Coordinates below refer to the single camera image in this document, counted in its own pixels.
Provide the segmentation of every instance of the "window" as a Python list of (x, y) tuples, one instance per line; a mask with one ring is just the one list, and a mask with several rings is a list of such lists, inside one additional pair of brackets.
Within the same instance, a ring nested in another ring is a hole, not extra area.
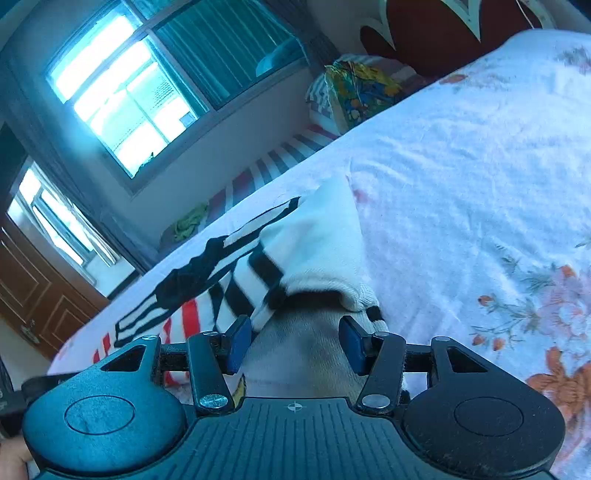
[(133, 179), (200, 119), (301, 56), (251, 0), (124, 0), (69, 42), (49, 81)]
[(40, 226), (53, 244), (81, 267), (96, 255), (92, 243), (74, 215), (47, 190), (33, 169), (27, 170), (19, 186)]

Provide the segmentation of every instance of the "green cloth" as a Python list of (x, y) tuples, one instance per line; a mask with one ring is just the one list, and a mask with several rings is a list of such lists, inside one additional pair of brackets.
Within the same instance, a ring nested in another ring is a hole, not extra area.
[(174, 224), (174, 241), (181, 242), (189, 238), (195, 231), (205, 214), (207, 213), (207, 203), (200, 203), (187, 215)]

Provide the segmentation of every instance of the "colorful pillow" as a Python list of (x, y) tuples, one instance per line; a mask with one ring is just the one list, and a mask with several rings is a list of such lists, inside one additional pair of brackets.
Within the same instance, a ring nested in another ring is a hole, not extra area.
[(326, 67), (325, 77), (341, 134), (405, 98), (402, 86), (382, 70), (353, 61), (336, 61)]

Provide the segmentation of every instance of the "black plastic mount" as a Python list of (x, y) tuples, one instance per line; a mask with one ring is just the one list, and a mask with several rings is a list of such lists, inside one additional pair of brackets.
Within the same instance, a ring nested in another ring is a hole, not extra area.
[[(29, 402), (22, 429), (40, 480), (551, 478), (560, 412), (454, 340), (407, 345), (345, 316), (341, 346), (353, 371), (368, 376), (355, 405), (246, 398), (236, 406), (222, 374), (238, 371), (251, 335), (247, 317), (185, 344), (147, 335)], [(165, 371), (189, 372), (193, 407), (162, 388)], [(402, 376), (416, 371), (427, 373), (428, 389), (409, 401)]]

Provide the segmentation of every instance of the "metal bolt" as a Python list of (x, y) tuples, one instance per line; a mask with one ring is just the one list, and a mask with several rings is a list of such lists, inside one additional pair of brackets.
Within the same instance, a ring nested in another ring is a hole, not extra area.
[(212, 410), (215, 410), (217, 408), (225, 407), (228, 404), (228, 399), (224, 395), (214, 393), (202, 397), (199, 400), (199, 404), (204, 408), (211, 408)]
[(390, 405), (390, 399), (386, 395), (371, 394), (364, 396), (361, 403), (366, 407), (381, 410)]

